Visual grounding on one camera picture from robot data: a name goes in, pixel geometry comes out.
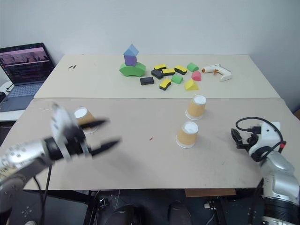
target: purple cube block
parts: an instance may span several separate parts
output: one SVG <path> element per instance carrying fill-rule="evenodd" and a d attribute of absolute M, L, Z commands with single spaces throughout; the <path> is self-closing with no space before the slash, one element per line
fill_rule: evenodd
<path fill-rule="evenodd" d="M 125 59 L 126 66 L 135 67 L 135 65 L 136 65 L 136 56 L 124 55 L 124 59 Z"/>

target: laptop keyboard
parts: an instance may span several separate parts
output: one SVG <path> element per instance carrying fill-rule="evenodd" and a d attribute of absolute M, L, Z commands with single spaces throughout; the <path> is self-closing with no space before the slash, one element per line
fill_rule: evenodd
<path fill-rule="evenodd" d="M 11 97 L 35 95 L 41 86 L 42 84 L 39 83 L 39 84 L 26 85 L 21 87 L 14 87 L 7 97 L 11 98 Z"/>

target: green arch block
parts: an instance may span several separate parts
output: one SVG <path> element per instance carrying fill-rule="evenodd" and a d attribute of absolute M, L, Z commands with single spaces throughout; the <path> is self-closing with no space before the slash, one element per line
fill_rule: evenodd
<path fill-rule="evenodd" d="M 120 66 L 119 71 L 124 76 L 143 76 L 145 73 L 146 67 L 144 64 L 137 62 L 135 67 L 133 66 L 126 66 L 125 63 L 122 63 Z"/>

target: orange paper cup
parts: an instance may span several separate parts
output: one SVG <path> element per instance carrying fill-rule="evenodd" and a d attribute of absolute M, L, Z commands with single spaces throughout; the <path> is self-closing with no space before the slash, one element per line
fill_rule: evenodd
<path fill-rule="evenodd" d="M 75 110 L 74 115 L 77 119 L 78 125 L 82 125 L 85 123 L 89 123 L 95 121 L 95 117 L 89 112 L 89 110 L 85 107 L 79 107 Z M 97 127 L 84 129 L 85 134 L 91 134 L 97 130 Z"/>
<path fill-rule="evenodd" d="M 203 95 L 195 95 L 186 110 L 186 116 L 191 120 L 202 118 L 206 105 L 206 98 Z"/>
<path fill-rule="evenodd" d="M 194 122 L 185 122 L 176 135 L 176 143 L 183 148 L 191 148 L 198 137 L 198 125 Z"/>

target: toy block tower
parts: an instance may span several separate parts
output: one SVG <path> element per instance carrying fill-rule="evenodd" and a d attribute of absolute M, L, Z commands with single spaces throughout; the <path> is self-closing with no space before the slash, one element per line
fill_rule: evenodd
<path fill-rule="evenodd" d="M 138 55 L 138 53 L 139 51 L 136 49 L 136 47 L 133 44 L 131 44 L 123 54 L 126 66 L 135 67 L 136 56 Z"/>
<path fill-rule="evenodd" d="M 144 64 L 136 60 L 136 56 L 139 51 L 134 47 L 133 44 L 124 52 L 125 63 L 122 63 L 119 71 L 124 76 L 143 76 L 146 70 Z"/>

